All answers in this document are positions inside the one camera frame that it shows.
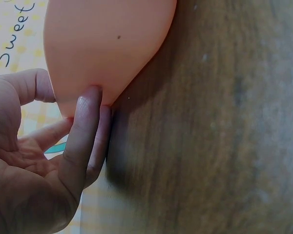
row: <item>dark spot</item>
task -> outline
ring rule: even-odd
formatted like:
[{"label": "dark spot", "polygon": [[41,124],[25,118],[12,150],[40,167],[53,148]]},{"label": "dark spot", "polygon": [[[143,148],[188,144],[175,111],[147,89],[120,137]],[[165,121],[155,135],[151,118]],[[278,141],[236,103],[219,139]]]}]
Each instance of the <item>dark spot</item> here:
[{"label": "dark spot", "polygon": [[235,77],[233,96],[234,96],[234,104],[236,107],[240,107],[243,101],[244,88],[243,88],[242,82],[243,82],[242,77],[240,76]]}]

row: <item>fabric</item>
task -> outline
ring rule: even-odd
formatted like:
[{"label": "fabric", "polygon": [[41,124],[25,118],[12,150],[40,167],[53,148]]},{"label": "fabric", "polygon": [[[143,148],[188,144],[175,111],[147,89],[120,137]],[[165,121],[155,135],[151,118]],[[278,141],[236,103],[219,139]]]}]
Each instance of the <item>fabric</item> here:
[{"label": "fabric", "polygon": [[[31,68],[47,69],[43,52],[43,23],[48,0],[0,0],[0,74]],[[19,136],[61,119],[56,104],[34,101],[22,107]],[[51,158],[64,150],[66,138],[46,154]],[[105,166],[94,185],[83,193],[81,204],[62,234],[139,233],[129,201],[105,177]]]}]

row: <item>peach-colored object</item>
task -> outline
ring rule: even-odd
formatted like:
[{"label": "peach-colored object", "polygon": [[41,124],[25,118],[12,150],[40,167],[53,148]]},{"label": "peach-colored object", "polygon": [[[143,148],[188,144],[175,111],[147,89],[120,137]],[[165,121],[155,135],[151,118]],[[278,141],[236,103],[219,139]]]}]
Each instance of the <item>peach-colored object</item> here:
[{"label": "peach-colored object", "polygon": [[111,105],[162,45],[177,0],[50,0],[44,51],[60,111],[89,85]]}]

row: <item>brown surface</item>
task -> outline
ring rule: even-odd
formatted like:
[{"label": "brown surface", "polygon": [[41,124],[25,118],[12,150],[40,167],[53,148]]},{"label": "brown surface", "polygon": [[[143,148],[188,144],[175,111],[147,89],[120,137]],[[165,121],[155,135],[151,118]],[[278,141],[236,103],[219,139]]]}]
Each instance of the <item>brown surface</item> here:
[{"label": "brown surface", "polygon": [[293,0],[180,0],[115,109],[119,233],[293,234]]}]

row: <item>finger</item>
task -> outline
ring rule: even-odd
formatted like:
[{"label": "finger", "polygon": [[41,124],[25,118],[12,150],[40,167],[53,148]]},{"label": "finger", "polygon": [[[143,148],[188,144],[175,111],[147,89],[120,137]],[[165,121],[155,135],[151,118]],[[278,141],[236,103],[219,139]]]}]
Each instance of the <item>finger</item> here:
[{"label": "finger", "polygon": [[99,127],[88,163],[85,188],[93,184],[99,177],[106,156],[110,126],[111,109],[108,106],[102,106],[100,109]]},{"label": "finger", "polygon": [[9,82],[19,95],[21,105],[39,100],[55,102],[49,74],[44,69],[31,69],[0,76]]},{"label": "finger", "polygon": [[71,119],[63,119],[60,122],[36,130],[23,138],[30,137],[34,139],[41,150],[45,152],[69,133],[72,124]]},{"label": "finger", "polygon": [[102,90],[91,87],[78,99],[74,123],[59,165],[59,179],[80,199],[100,118]]}]

